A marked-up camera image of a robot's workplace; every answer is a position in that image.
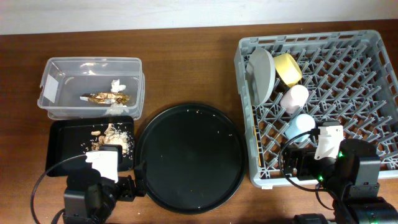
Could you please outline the blue cup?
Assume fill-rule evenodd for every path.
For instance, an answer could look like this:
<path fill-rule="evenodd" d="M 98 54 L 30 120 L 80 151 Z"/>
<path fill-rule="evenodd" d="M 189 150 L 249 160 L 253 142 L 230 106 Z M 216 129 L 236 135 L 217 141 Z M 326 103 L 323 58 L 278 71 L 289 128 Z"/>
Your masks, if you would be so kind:
<path fill-rule="evenodd" d="M 304 132 L 315 128 L 315 120 L 308 114 L 300 114 L 290 120 L 289 127 L 285 131 L 288 140 Z"/>

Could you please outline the white tissue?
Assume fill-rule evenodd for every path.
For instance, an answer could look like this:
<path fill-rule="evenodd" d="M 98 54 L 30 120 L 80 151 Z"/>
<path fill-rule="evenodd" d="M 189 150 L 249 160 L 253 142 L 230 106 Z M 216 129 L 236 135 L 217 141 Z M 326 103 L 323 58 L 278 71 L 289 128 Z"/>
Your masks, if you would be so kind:
<path fill-rule="evenodd" d="M 122 103 L 113 103 L 111 104 L 111 106 L 106 110 L 105 115 L 121 115 L 123 114 L 127 109 L 126 109 L 126 105 L 122 104 Z"/>
<path fill-rule="evenodd" d="M 111 82 L 111 93 L 119 93 L 126 89 L 126 85 L 120 84 L 120 79 Z"/>

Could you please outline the brown gold snack wrapper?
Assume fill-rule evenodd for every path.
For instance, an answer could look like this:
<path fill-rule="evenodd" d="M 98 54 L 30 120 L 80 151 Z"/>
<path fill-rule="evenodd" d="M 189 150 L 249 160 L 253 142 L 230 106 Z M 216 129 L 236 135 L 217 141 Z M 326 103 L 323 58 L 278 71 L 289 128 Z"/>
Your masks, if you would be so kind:
<path fill-rule="evenodd" d="M 125 104 L 130 100 L 130 97 L 122 93 L 90 93 L 80 96 L 83 101 L 89 101 L 97 104 L 111 105 L 113 103 Z"/>

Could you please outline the pink cup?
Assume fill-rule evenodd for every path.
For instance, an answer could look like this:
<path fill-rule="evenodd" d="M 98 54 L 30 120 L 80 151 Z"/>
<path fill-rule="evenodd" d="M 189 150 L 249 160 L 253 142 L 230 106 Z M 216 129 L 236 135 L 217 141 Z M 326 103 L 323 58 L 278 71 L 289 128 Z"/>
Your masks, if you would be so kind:
<path fill-rule="evenodd" d="M 280 105 L 289 114 L 294 114 L 308 100 L 309 91 L 303 85 L 294 85 L 281 98 Z"/>

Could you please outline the yellow bowl with food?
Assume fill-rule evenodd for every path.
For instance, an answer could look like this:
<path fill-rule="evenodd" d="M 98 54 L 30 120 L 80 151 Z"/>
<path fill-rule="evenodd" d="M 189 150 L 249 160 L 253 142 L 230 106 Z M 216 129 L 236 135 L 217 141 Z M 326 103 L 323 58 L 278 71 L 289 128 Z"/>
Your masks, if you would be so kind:
<path fill-rule="evenodd" d="M 276 72 L 288 86 L 296 85 L 302 79 L 302 72 L 291 54 L 281 54 L 273 58 Z"/>

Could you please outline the grey plate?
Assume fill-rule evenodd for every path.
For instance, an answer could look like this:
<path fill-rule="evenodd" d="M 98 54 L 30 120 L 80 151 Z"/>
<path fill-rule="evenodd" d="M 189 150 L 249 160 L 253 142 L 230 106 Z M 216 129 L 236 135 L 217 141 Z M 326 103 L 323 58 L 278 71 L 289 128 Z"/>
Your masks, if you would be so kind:
<path fill-rule="evenodd" d="M 271 96 L 275 83 L 275 63 L 272 55 L 263 48 L 257 48 L 246 66 L 249 96 L 253 106 L 265 103 Z"/>

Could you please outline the wooden chopstick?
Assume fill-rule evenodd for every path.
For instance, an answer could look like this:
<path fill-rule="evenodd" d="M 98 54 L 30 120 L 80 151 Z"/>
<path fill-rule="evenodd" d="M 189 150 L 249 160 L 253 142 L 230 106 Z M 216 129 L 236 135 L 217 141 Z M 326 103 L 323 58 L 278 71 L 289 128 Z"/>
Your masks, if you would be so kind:
<path fill-rule="evenodd" d="M 261 162 L 261 158 L 260 158 L 260 151 L 259 151 L 259 145 L 258 145 L 259 140 L 258 140 L 258 138 L 257 138 L 256 127 L 254 127 L 254 129 L 253 129 L 253 134 L 254 134 L 254 137 L 255 137 L 255 146 L 256 146 L 256 152 L 257 152 L 258 166 L 261 167 L 262 162 Z"/>

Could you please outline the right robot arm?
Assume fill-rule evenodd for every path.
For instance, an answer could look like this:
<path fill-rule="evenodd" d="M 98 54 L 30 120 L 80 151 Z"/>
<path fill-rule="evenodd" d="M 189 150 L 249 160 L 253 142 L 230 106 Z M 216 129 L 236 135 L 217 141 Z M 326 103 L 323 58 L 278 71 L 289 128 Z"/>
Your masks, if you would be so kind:
<path fill-rule="evenodd" d="M 291 147 L 299 138 L 292 137 L 281 145 L 279 169 L 285 179 L 295 174 L 318 182 L 312 192 L 333 198 L 332 223 L 397 223 L 397 210 L 378 195 L 381 160 L 373 144 L 345 139 L 338 121 L 320 123 L 301 136 L 315 137 L 317 147 Z"/>

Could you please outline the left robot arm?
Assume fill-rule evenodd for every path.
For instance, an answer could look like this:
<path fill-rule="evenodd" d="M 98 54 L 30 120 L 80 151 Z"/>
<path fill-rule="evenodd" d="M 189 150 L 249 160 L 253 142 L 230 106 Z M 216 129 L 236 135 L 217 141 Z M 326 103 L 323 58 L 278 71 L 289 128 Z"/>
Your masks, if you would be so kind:
<path fill-rule="evenodd" d="M 88 167 L 68 175 L 63 195 L 65 223 L 105 223 L 118 201 L 132 202 L 146 195 L 146 162 L 134 168 L 134 177 L 119 177 L 121 149 L 105 145 L 87 152 Z"/>

